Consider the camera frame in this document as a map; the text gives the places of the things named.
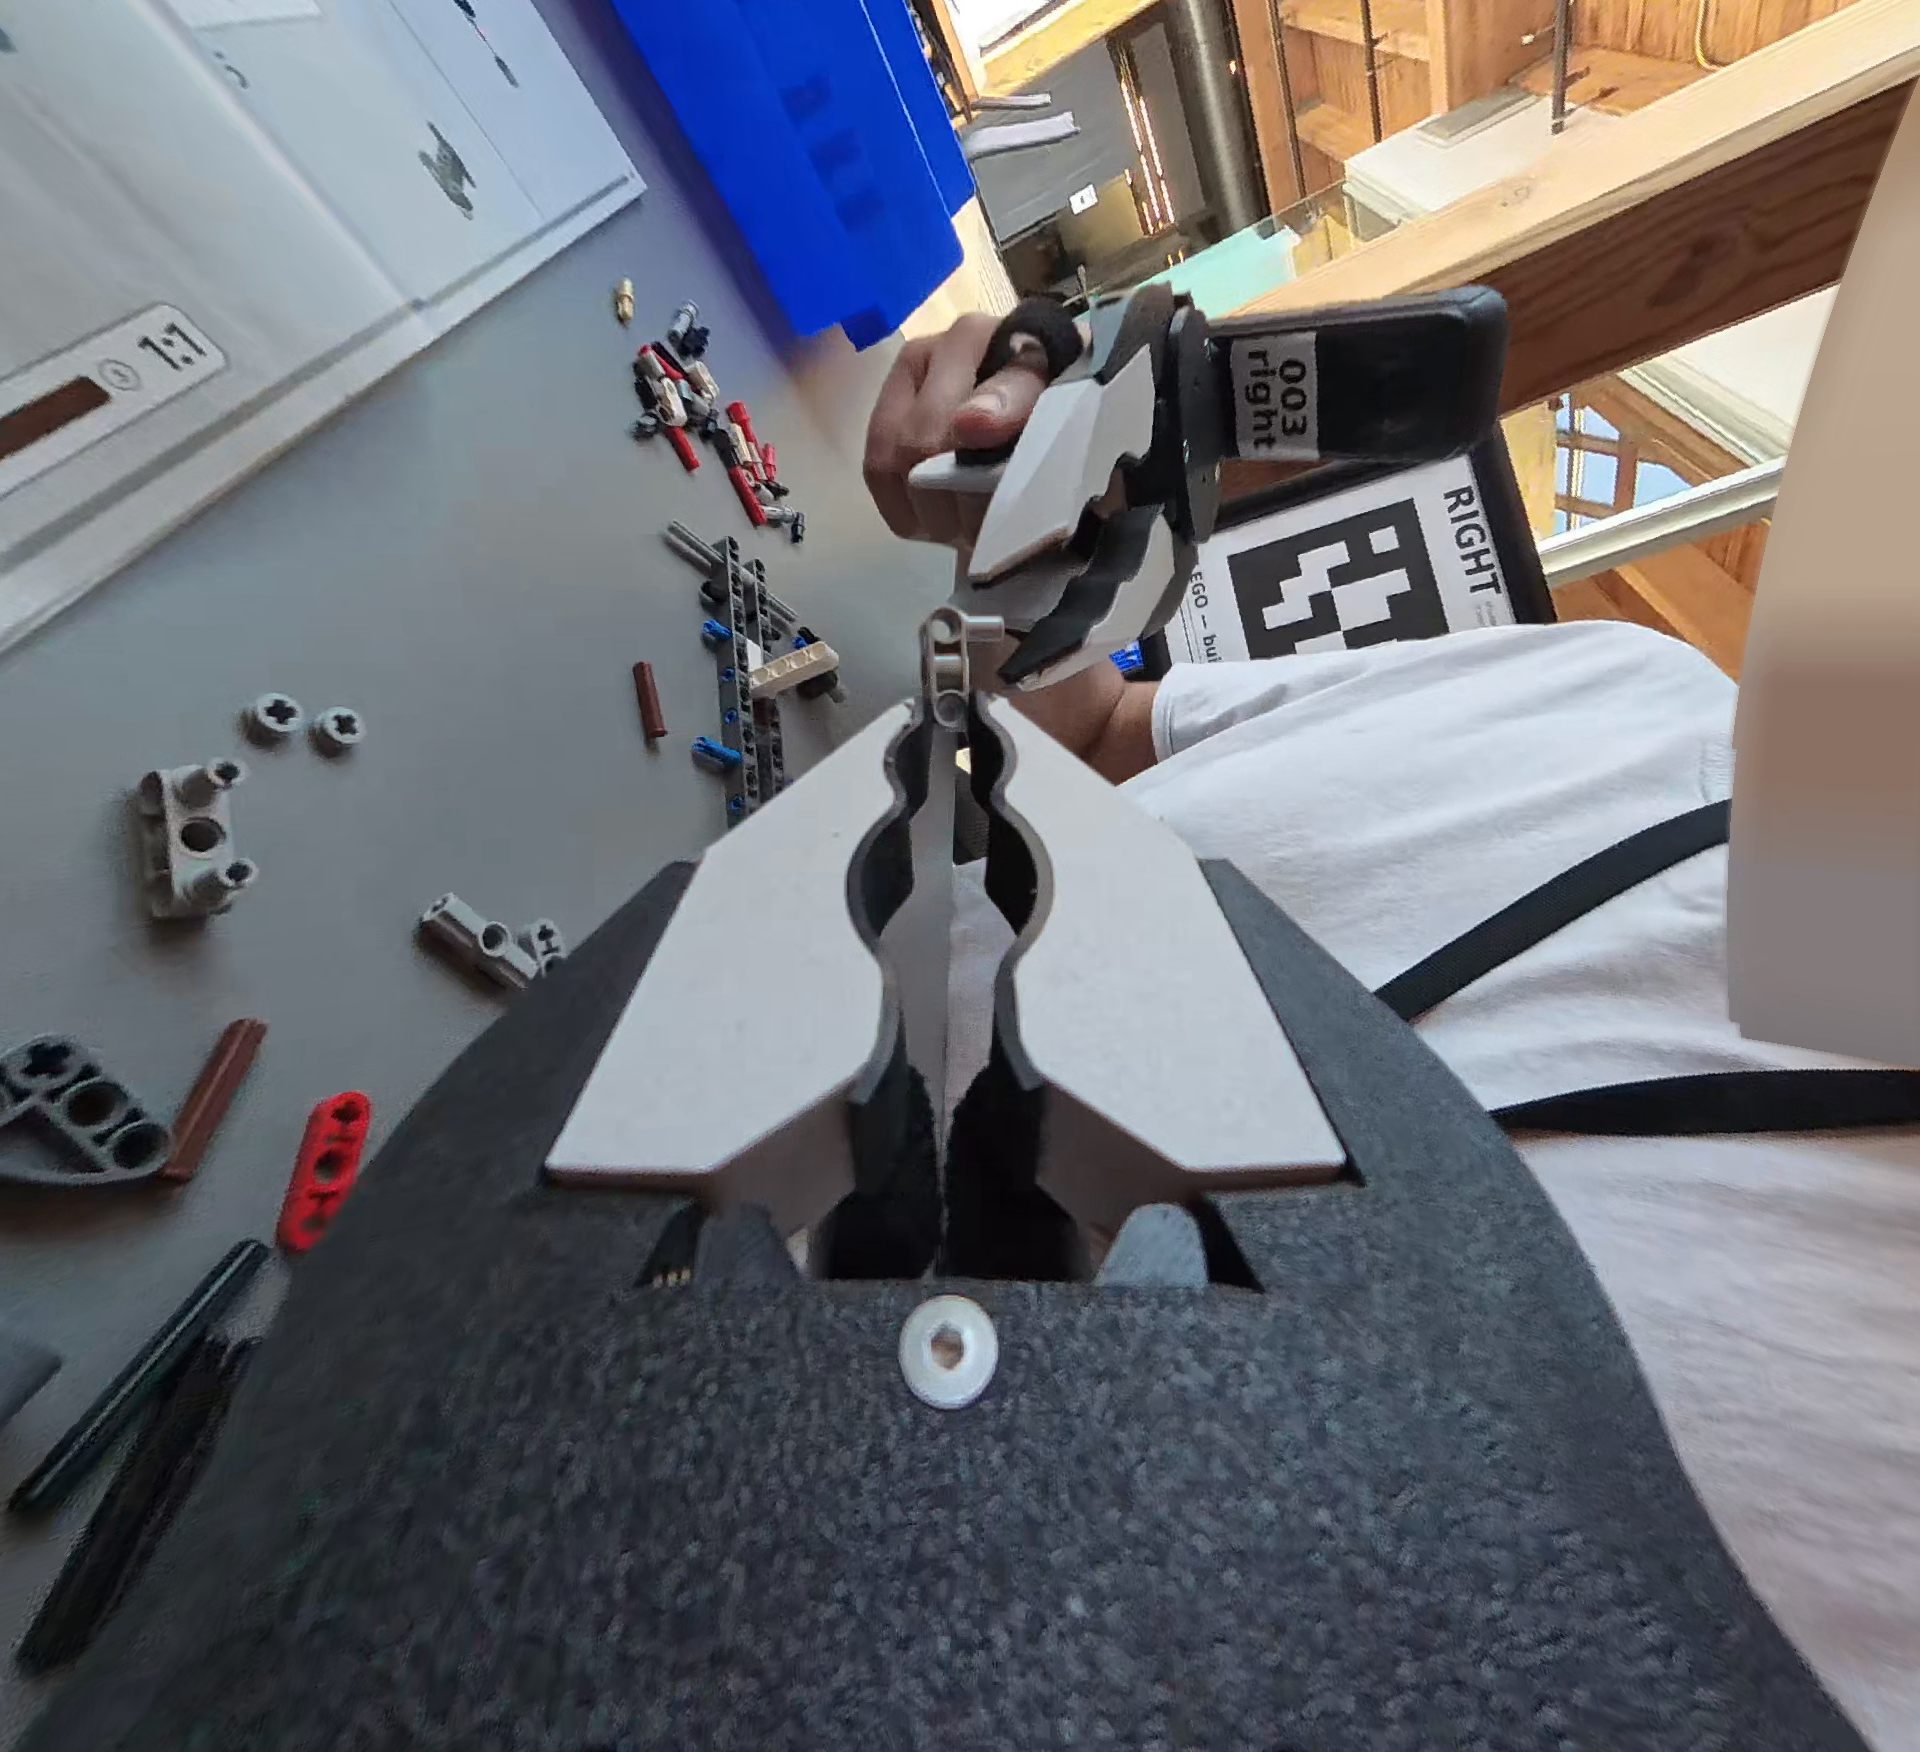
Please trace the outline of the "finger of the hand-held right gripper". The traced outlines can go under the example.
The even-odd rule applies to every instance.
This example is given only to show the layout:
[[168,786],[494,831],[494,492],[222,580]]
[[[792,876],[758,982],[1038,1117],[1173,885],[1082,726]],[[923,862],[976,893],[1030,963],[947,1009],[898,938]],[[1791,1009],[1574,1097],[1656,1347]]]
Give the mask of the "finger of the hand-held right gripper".
[[917,490],[986,499],[976,541],[959,551],[974,584],[999,584],[1067,547],[1120,464],[1154,444],[1154,340],[1096,355],[1079,327],[996,327],[981,373],[999,373],[1020,336],[1046,357],[1046,384],[1020,437],[999,451],[941,455],[911,475]]
[[1165,630],[1197,571],[1197,547],[1165,508],[1107,516],[1089,564],[1003,658],[1004,690],[1042,690],[1111,665],[1112,654]]

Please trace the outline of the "long brown lego axle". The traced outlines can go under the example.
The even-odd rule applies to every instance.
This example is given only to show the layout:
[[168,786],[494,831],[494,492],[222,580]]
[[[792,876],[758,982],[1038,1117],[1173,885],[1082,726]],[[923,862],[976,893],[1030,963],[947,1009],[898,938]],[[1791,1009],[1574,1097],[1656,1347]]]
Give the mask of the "long brown lego axle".
[[212,1042],[200,1072],[185,1092],[171,1125],[171,1151],[156,1178],[189,1185],[221,1135],[271,1035],[261,1019],[230,1020]]

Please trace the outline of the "long black lego axle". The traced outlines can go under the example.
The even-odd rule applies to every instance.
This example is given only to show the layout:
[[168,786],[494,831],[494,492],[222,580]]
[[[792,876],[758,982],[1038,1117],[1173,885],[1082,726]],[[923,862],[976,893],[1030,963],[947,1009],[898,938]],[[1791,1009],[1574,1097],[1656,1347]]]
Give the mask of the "long black lego axle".
[[12,1491],[8,1512],[37,1519],[64,1504],[156,1401],[165,1380],[180,1373],[206,1334],[251,1293],[273,1253],[257,1236],[234,1243]]
[[254,1334],[211,1334],[159,1391],[14,1650],[25,1674],[47,1676],[79,1660],[131,1594],[208,1465],[258,1345]]

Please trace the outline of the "large wooden ceiling beam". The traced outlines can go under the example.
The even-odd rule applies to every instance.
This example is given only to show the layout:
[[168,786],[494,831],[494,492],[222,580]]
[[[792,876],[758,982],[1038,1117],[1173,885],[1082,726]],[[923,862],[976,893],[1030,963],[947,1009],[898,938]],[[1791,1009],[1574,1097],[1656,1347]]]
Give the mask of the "large wooden ceiling beam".
[[1860,0],[1247,304],[1249,321],[1494,291],[1501,413],[1720,335],[1847,275],[1916,123],[1918,0]]

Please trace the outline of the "slim grey lego connector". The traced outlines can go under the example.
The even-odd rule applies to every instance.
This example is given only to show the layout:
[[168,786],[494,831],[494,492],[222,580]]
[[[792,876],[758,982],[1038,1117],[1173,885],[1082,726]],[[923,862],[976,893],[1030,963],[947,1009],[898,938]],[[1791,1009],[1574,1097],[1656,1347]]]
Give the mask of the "slim grey lego connector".
[[535,919],[513,927],[459,895],[433,900],[419,919],[419,938],[460,970],[508,992],[522,992],[566,965],[568,946],[559,925]]

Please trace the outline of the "pile of small lego pins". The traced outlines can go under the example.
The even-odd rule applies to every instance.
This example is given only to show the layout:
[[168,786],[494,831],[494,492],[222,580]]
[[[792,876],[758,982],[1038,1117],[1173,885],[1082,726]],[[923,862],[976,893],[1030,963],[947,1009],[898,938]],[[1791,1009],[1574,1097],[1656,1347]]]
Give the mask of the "pile of small lego pins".
[[661,335],[633,360],[638,443],[669,444],[688,475],[715,460],[749,524],[791,545],[806,539],[806,516],[781,477],[774,444],[752,410],[729,398],[708,364],[710,327],[701,304],[680,303]]

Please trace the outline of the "red short lego beam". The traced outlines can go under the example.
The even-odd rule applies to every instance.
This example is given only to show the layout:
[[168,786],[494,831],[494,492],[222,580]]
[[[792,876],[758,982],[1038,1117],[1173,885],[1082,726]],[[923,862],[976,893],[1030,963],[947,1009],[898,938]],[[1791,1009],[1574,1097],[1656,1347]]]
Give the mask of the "red short lego beam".
[[330,1094],[307,1117],[274,1229],[291,1261],[324,1239],[358,1183],[371,1131],[372,1102],[363,1092]]

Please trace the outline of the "black framed marker card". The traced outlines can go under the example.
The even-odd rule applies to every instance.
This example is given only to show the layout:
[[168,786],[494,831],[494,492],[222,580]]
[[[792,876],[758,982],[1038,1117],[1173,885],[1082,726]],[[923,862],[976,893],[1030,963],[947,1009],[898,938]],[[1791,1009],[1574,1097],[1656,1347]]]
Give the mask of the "black framed marker card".
[[1364,652],[1558,620],[1499,431],[1411,469],[1312,472],[1222,507],[1135,675]]

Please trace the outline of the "grey lego connector with pins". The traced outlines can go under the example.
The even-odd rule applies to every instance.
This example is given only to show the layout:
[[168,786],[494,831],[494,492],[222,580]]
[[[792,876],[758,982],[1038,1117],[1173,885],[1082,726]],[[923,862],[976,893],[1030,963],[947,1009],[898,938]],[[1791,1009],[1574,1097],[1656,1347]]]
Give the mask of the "grey lego connector with pins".
[[143,888],[156,925],[222,916],[258,885],[239,848],[232,795],[249,778],[236,757],[146,772],[135,792]]

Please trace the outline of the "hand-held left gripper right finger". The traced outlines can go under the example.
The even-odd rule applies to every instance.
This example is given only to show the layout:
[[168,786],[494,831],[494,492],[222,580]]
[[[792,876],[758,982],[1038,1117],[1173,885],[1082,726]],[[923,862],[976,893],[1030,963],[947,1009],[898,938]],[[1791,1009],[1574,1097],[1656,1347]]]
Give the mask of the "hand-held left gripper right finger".
[[1328,1185],[1348,1153],[1188,844],[1006,701],[976,701],[995,1042],[1069,1212]]

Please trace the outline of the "dark grey lego frame assembly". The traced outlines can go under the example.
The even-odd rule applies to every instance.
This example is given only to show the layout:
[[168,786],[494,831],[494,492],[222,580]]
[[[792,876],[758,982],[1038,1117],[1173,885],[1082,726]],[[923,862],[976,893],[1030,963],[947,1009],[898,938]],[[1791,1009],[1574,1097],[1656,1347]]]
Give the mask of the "dark grey lego frame assembly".
[[848,702],[839,650],[772,592],[766,564],[740,541],[708,541],[680,520],[662,539],[701,577],[716,719],[688,753],[723,789],[724,827],[736,831],[791,783],[785,710]]

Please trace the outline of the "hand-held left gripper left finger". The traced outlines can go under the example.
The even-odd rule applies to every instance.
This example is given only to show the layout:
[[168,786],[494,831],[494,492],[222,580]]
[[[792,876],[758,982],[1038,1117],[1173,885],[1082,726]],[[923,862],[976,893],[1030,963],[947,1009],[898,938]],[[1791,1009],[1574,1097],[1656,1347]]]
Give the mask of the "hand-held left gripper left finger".
[[855,1188],[850,1108],[900,1009],[856,919],[864,848],[906,813],[892,706],[707,850],[545,1158],[563,1188],[815,1226]]

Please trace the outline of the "person's right forearm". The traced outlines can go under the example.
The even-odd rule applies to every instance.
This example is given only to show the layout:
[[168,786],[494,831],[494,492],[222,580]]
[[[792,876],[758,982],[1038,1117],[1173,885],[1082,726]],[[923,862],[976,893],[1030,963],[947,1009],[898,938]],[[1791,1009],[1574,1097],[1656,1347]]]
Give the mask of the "person's right forearm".
[[1023,690],[1020,713],[1102,780],[1126,785],[1158,763],[1161,682],[1102,658],[1053,684]]

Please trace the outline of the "light grey lego connector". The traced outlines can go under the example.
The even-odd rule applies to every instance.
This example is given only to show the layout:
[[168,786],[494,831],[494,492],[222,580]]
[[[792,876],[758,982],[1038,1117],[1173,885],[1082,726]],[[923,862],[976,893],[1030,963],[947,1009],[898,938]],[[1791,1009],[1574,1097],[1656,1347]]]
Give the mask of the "light grey lego connector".
[[931,612],[920,629],[920,672],[926,719],[944,732],[966,732],[974,704],[974,654],[995,660],[1006,637],[1004,620],[992,612],[964,612],[947,604]]

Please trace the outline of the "dark grey curved lego beam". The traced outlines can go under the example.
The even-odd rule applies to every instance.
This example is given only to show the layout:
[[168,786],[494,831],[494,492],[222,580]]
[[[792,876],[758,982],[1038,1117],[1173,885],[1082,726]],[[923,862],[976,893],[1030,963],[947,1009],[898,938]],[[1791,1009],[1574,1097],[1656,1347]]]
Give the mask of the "dark grey curved lego beam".
[[173,1158],[173,1131],[89,1047],[37,1037],[4,1049],[4,1188],[132,1188],[156,1181]]

